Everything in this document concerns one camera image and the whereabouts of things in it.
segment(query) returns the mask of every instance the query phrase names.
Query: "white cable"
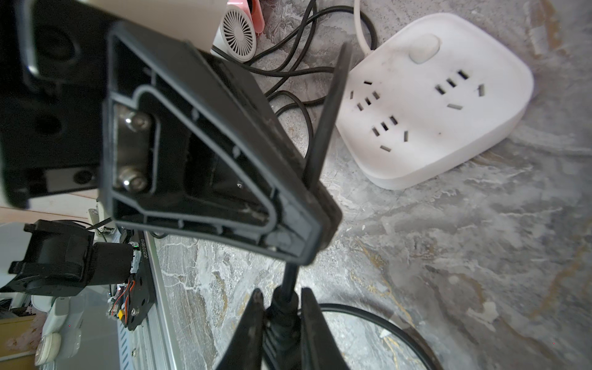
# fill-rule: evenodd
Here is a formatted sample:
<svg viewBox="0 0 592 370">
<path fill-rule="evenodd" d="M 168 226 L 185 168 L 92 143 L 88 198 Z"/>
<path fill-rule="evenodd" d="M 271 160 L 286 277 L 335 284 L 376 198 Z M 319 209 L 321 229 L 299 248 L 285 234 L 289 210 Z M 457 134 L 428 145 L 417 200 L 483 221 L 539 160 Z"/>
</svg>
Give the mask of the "white cable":
<svg viewBox="0 0 592 370">
<path fill-rule="evenodd" d="M 364 38 L 364 33 L 362 33 L 362 18 L 360 16 L 360 0 L 353 0 L 353 25 L 356 28 L 356 37 L 358 38 L 358 44 L 360 44 L 360 48 L 364 52 L 364 57 L 367 57 L 372 53 L 366 39 Z"/>
</svg>

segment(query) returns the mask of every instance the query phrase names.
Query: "black cable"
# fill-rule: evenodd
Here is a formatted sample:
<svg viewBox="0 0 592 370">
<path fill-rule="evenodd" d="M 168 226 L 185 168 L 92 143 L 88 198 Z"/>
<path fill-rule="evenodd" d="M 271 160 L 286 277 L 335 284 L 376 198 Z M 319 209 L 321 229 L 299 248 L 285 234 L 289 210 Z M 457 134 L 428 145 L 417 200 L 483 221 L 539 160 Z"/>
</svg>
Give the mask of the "black cable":
<svg viewBox="0 0 592 370">
<path fill-rule="evenodd" d="M 300 44 L 300 39 L 302 38 L 302 34 L 304 33 L 304 28 L 306 27 L 307 21 L 308 21 L 308 16 L 310 15 L 310 12 L 314 9 L 314 12 L 316 13 L 316 8 L 317 8 L 317 4 L 316 4 L 316 0 L 310 0 L 310 2 L 308 2 L 308 5 L 306 6 L 306 10 L 304 11 L 304 15 L 302 17 L 302 21 L 300 26 L 298 26 L 298 28 L 296 29 L 296 38 L 294 39 L 294 45 L 292 45 L 292 49 L 289 51 L 288 56 L 286 57 L 286 59 L 282 62 L 282 64 L 279 65 L 279 67 L 275 68 L 275 71 L 278 70 L 282 70 L 284 69 L 292 60 L 292 57 L 294 57 L 294 54 L 296 53 L 296 50 L 298 49 L 298 44 Z"/>
<path fill-rule="evenodd" d="M 322 9 L 321 11 L 319 11 L 318 13 L 316 13 L 315 15 L 310 17 L 307 20 L 307 24 L 315 21 L 319 17 L 322 17 L 327 14 L 335 13 L 335 12 L 344 12 L 344 13 L 353 14 L 353 7 L 348 7 L 346 5 L 337 5 L 335 7 L 328 7 L 328 8 Z M 374 28 L 372 21 L 370 20 L 370 18 L 368 18 L 368 16 L 366 14 L 364 14 L 363 12 L 360 12 L 360 16 L 362 18 L 362 22 L 366 25 L 366 28 L 368 29 L 368 32 L 370 33 L 370 49 L 374 50 L 378 47 L 378 36 L 376 34 L 376 29 Z M 298 29 L 295 29 L 289 35 L 284 37 L 284 39 L 281 40 L 279 43 L 277 43 L 276 45 L 270 47 L 269 49 L 264 50 L 264 51 L 260 52 L 259 54 L 255 55 L 250 61 L 246 62 L 246 64 L 251 65 L 254 62 L 256 62 L 257 60 L 275 52 L 276 50 L 279 50 L 279 48 L 281 48 L 285 43 L 287 43 L 294 36 L 296 36 L 297 33 L 298 33 Z"/>
<path fill-rule="evenodd" d="M 78 220 L 55 220 L 55 222 L 58 221 L 70 221 L 70 222 L 77 222 L 79 224 L 84 224 L 84 225 L 88 225 L 88 226 L 92 226 L 92 224 L 89 224 L 88 222 L 84 222 L 84 221 L 78 221 Z"/>
<path fill-rule="evenodd" d="M 300 107 L 300 110 L 304 114 L 304 121 L 306 121 L 306 128 L 308 129 L 308 148 L 306 150 L 305 157 L 308 158 L 308 155 L 310 154 L 310 148 L 313 145 L 313 122 L 310 119 L 310 114 L 308 114 L 308 111 L 306 110 L 304 103 L 300 99 L 298 99 L 296 97 L 296 95 L 292 94 L 290 91 L 286 91 L 286 90 L 276 91 L 268 97 L 268 100 L 272 101 L 273 99 L 277 98 L 280 95 L 285 95 L 288 98 L 292 99 L 294 101 L 294 103 L 298 107 Z"/>
<path fill-rule="evenodd" d="M 189 46 L 189 48 L 191 50 L 193 50 L 194 53 L 199 53 L 199 51 L 191 43 L 186 43 L 186 44 Z M 294 77 L 294 76 L 309 75 L 311 73 L 333 73 L 333 67 L 312 67 L 312 68 L 308 68 L 308 69 L 299 69 L 299 70 L 292 70 L 292 71 L 286 71 L 286 72 L 275 72 L 273 70 L 263 70 L 263 69 L 251 67 L 251 66 L 240 63 L 236 59 L 232 58 L 231 56 L 229 56 L 228 54 L 226 54 L 225 52 L 220 50 L 215 45 L 212 45 L 212 50 L 214 50 L 217 54 L 224 57 L 229 62 L 239 65 L 239 66 L 245 68 L 246 70 L 248 70 L 249 72 L 253 72 L 258 75 L 263 75 L 263 76 L 268 76 L 268 77 Z"/>
<path fill-rule="evenodd" d="M 311 0 L 310 3 L 308 3 L 308 6 L 310 7 L 311 4 L 312 4 L 312 8 L 313 8 L 313 15 L 315 15 L 317 13 L 316 0 Z M 306 28 L 306 25 L 307 25 L 306 21 L 307 20 L 308 20 L 308 13 L 305 12 L 304 18 L 303 18 L 300 26 L 298 26 L 298 28 L 302 32 L 304 32 L 304 29 Z M 298 58 L 296 59 L 294 64 L 290 67 L 290 69 L 289 69 L 290 71 L 296 70 L 296 68 L 298 68 L 298 66 L 300 65 L 302 60 L 304 60 L 304 57 L 306 56 L 306 53 L 308 52 L 308 48 L 310 48 L 310 44 L 313 42 L 313 37 L 314 37 L 314 33 L 316 32 L 316 30 L 317 30 L 317 20 L 314 20 L 312 25 L 310 26 L 310 32 L 308 33 L 308 38 L 306 39 L 306 43 L 304 44 L 304 47 L 302 48 L 300 55 L 298 55 Z M 286 65 L 288 65 L 290 63 L 292 56 L 294 55 L 294 53 L 298 49 L 299 43 L 300 43 L 300 38 L 297 37 L 297 39 L 294 40 L 294 44 L 292 45 L 292 50 L 290 50 L 291 54 L 288 55 L 288 57 L 284 60 L 284 62 L 280 65 L 280 67 L 276 68 L 276 70 L 281 70 L 282 68 L 284 68 Z M 272 94 L 274 91 L 279 89 L 280 86 L 282 86 L 287 80 L 288 80 L 288 77 L 282 78 L 274 86 L 272 86 L 271 89 L 267 90 L 264 95 L 270 96 L 270 94 Z"/>
<path fill-rule="evenodd" d="M 327 15 L 327 14 L 331 14 L 334 12 L 346 12 L 346 13 L 350 13 L 353 14 L 353 7 L 347 7 L 344 5 L 338 5 L 336 7 L 329 7 L 326 9 L 321 10 L 320 12 L 316 13 L 316 4 L 315 4 L 316 0 L 311 0 L 310 4 L 314 4 L 313 7 L 313 16 L 310 18 L 306 18 L 307 13 L 305 12 L 305 19 L 303 19 L 302 23 L 300 24 L 300 26 L 298 28 L 296 28 L 294 31 L 292 31 L 288 36 L 286 36 L 282 41 L 280 41 L 278 44 L 274 45 L 273 47 L 257 54 L 255 57 L 253 57 L 253 59 L 251 59 L 250 61 L 246 62 L 247 65 L 251 65 L 253 62 L 261 59 L 262 57 L 271 54 L 272 52 L 278 50 L 281 46 L 283 46 L 285 43 L 287 43 L 288 41 L 290 41 L 290 39 L 292 39 L 295 35 L 297 35 L 298 33 L 301 33 L 301 31 L 304 31 L 304 28 L 306 27 L 306 25 L 308 23 L 313 23 L 313 25 L 311 26 L 311 30 L 310 30 L 310 34 L 308 35 L 308 39 L 306 44 L 304 45 L 302 52 L 300 53 L 298 59 L 296 60 L 296 62 L 292 65 L 290 70 L 296 70 L 296 68 L 300 65 L 300 63 L 302 62 L 305 54 L 308 52 L 308 48 L 310 47 L 310 43 L 312 41 L 312 38 L 314 36 L 314 31 L 316 29 L 316 21 L 318 19 L 318 17 L 321 17 L 323 15 Z M 370 33 L 370 48 L 372 50 L 376 49 L 377 45 L 378 45 L 378 36 L 376 34 L 376 29 L 374 28 L 374 25 L 372 23 L 372 21 L 370 20 L 370 18 L 368 18 L 368 16 L 366 14 L 364 14 L 363 12 L 360 13 L 360 16 L 362 18 L 363 23 L 366 25 L 368 32 Z M 298 44 L 296 41 L 294 41 L 294 44 L 292 45 L 292 50 L 291 50 L 291 54 L 289 54 L 289 57 L 286 58 L 286 60 L 284 61 L 285 63 L 289 63 L 289 59 L 291 58 L 291 56 L 293 56 L 292 51 L 295 51 L 296 48 L 298 47 Z M 286 82 L 287 78 L 282 78 L 278 83 L 276 83 L 271 89 L 269 89 L 267 92 L 265 92 L 265 96 L 268 96 L 269 94 L 273 93 L 274 91 L 276 91 L 281 85 L 284 84 L 284 82 Z M 304 102 L 305 106 L 315 106 L 315 105 L 320 105 L 323 104 L 324 99 L 326 96 L 323 96 L 319 99 L 315 99 L 313 101 L 307 101 Z M 299 105 L 296 103 L 290 103 L 282 108 L 280 108 L 277 112 L 276 112 L 276 116 L 279 117 L 281 114 L 283 114 L 284 112 L 293 109 L 293 108 L 298 108 Z"/>
<path fill-rule="evenodd" d="M 90 227 L 93 226 L 93 225 L 89 224 L 88 222 L 78 221 L 78 220 L 55 220 L 55 222 L 58 222 L 58 221 L 67 221 L 67 222 L 74 222 L 74 223 L 75 222 L 78 222 L 78 223 L 81 223 L 81 224 L 84 224 L 84 225 L 88 225 Z M 105 240 L 105 242 L 108 243 L 107 238 L 105 237 L 105 235 L 99 229 L 97 229 L 97 231 L 103 237 L 103 239 Z"/>
<path fill-rule="evenodd" d="M 352 46 L 345 43 L 341 46 L 337 63 L 335 64 L 335 73 L 331 80 L 331 87 L 325 99 L 325 107 L 318 119 L 317 132 L 313 137 L 313 151 L 310 153 L 306 164 L 302 182 L 307 189 L 313 189 L 317 186 L 321 177 L 325 157 L 335 127 L 335 120 L 339 113 L 343 91 L 348 79 L 349 65 L 352 62 Z"/>
<path fill-rule="evenodd" d="M 157 233 L 155 233 L 153 231 L 148 231 L 148 232 L 150 233 L 150 235 L 152 235 L 152 237 L 154 239 L 164 239 L 165 237 L 168 236 L 168 234 L 165 234 L 165 233 L 163 233 L 163 234 L 157 234 Z"/>
<path fill-rule="evenodd" d="M 420 361 L 428 370 L 437 370 L 436 364 L 432 361 L 431 357 L 426 353 L 426 351 L 413 339 L 409 334 L 404 332 L 401 328 L 397 327 L 395 324 L 392 324 L 390 321 L 385 320 L 384 318 L 372 314 L 370 312 L 361 310 L 356 307 L 351 307 L 344 304 L 336 304 L 336 303 L 321 303 L 318 305 L 323 312 L 338 312 L 344 313 L 352 316 L 356 316 L 362 318 L 366 321 L 370 321 L 373 324 L 382 327 L 385 330 L 388 330 L 392 335 L 399 338 L 403 343 L 405 343 L 413 353 L 419 357 Z"/>
<path fill-rule="evenodd" d="M 102 221 L 101 221 L 101 222 L 99 222 L 99 223 L 96 223 L 96 224 L 94 224 L 94 225 L 91 225 L 90 227 L 87 227 L 86 229 L 87 229 L 87 230 L 95 230 L 95 229 L 98 229 L 98 228 L 99 228 L 99 227 L 101 227 L 101 226 L 105 226 L 105 225 L 107 225 L 107 224 L 108 224 L 108 223 L 110 223 L 111 221 L 112 221 L 111 217 L 107 217 L 105 220 L 102 220 Z"/>
<path fill-rule="evenodd" d="M 304 104 L 305 107 L 316 107 L 318 105 L 322 105 L 325 102 L 325 98 L 326 98 L 326 96 L 323 96 L 323 97 L 321 97 L 319 99 L 310 100 L 310 101 L 304 101 L 303 104 Z M 280 109 L 278 109 L 278 111 L 275 113 L 275 115 L 277 117 L 279 117 L 280 115 L 282 115 L 286 111 L 289 111 L 290 109 L 293 109 L 293 108 L 299 108 L 298 104 L 296 104 L 296 103 L 290 103 L 288 105 L 284 105 L 283 107 L 281 107 Z"/>
</svg>

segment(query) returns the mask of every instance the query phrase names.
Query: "pink object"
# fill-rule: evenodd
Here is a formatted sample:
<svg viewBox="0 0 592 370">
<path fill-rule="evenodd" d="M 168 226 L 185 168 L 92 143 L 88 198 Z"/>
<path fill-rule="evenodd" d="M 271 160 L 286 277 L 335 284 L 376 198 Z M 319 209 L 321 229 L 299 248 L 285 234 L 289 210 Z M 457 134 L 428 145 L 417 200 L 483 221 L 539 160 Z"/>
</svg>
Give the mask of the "pink object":
<svg viewBox="0 0 592 370">
<path fill-rule="evenodd" d="M 249 9 L 249 3 L 247 2 L 247 0 L 230 0 L 226 4 L 235 5 L 239 7 L 243 12 L 245 12 L 249 16 L 251 22 L 253 21 L 253 17 L 251 16 L 251 10 Z"/>
<path fill-rule="evenodd" d="M 253 22 L 253 28 L 255 29 L 256 34 L 263 32 L 263 29 L 265 28 L 265 20 L 263 20 L 263 12 L 261 11 L 259 0 L 253 0 L 253 12 L 250 11 L 247 0 L 230 0 L 227 4 L 239 7 L 249 16 L 251 22 Z"/>
<path fill-rule="evenodd" d="M 259 0 L 253 0 L 253 12 L 251 13 L 251 19 L 255 28 L 255 33 L 263 33 L 265 28 L 265 20 L 263 19 L 263 12 L 261 11 L 261 4 Z"/>
</svg>

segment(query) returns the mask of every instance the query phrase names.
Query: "fan grille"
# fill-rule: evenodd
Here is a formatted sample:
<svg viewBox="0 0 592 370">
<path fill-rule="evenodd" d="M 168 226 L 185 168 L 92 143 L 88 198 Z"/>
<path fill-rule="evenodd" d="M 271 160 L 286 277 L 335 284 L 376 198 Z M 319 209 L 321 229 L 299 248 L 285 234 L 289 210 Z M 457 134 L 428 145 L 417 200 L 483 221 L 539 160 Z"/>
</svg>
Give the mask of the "fan grille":
<svg viewBox="0 0 592 370">
<path fill-rule="evenodd" d="M 255 32 L 243 11 L 230 8 L 222 20 L 222 32 L 230 50 L 247 57 L 255 48 Z"/>
</svg>

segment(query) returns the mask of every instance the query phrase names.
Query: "power strip switch button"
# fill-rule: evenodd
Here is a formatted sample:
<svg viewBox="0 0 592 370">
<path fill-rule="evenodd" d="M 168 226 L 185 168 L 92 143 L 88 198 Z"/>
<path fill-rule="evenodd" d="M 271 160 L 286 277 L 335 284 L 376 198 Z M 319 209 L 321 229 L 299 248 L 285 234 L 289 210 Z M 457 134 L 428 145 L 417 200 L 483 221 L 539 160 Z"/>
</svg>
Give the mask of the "power strip switch button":
<svg viewBox="0 0 592 370">
<path fill-rule="evenodd" d="M 421 35 L 409 48 L 409 58 L 417 64 L 430 60 L 440 50 L 440 39 L 431 33 Z"/>
</svg>

